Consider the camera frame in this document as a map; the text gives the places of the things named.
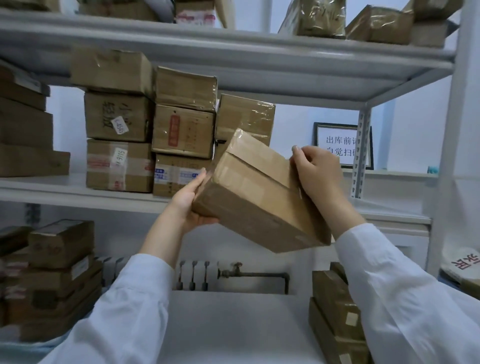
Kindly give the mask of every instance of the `right hand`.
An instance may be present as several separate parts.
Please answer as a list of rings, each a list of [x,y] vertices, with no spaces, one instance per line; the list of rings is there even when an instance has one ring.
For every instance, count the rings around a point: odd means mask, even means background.
[[[327,200],[345,198],[343,172],[337,156],[316,146],[293,146],[292,152],[290,162],[297,167],[301,185],[317,207]]]

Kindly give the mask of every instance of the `white sleeve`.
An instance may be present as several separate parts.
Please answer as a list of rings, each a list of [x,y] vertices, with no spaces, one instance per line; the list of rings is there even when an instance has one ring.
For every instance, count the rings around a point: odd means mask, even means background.
[[[130,258],[89,318],[41,364],[156,363],[168,319],[173,269],[147,254]]]
[[[438,282],[372,224],[342,234],[336,250],[376,363],[479,362],[479,301]]]

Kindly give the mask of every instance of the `framed sign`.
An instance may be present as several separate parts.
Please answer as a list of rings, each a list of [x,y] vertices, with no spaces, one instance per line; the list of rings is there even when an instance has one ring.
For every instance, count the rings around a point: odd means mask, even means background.
[[[330,124],[327,122],[313,123],[313,143],[340,157],[343,168],[353,167],[353,157],[357,141],[357,126],[351,124]],[[370,142],[367,147],[367,167],[373,169],[372,127],[370,127]]]

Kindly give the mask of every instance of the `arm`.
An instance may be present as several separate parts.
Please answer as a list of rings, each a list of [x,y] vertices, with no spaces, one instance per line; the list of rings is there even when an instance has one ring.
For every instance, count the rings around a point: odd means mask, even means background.
[[[336,239],[375,362],[477,363],[480,315],[472,314],[480,303],[453,295],[365,223],[343,196],[337,157],[315,147],[293,153],[302,186]]]
[[[156,363],[168,320],[168,299],[182,237],[217,222],[190,211],[203,171],[180,190],[151,227],[111,288],[79,321],[68,338],[41,362]]]

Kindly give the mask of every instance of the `black picture frame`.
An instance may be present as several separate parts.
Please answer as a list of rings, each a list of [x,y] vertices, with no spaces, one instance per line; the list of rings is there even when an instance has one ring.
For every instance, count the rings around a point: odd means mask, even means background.
[[[334,124],[329,122],[314,122],[313,123],[313,145],[318,146],[318,128],[331,128],[331,129],[351,129],[357,130],[357,125],[355,124]],[[370,164],[367,165],[365,169],[373,170],[373,140],[372,140],[372,127],[370,127],[370,142],[369,150],[367,151],[370,154]],[[353,168],[353,164],[342,164],[342,168]]]

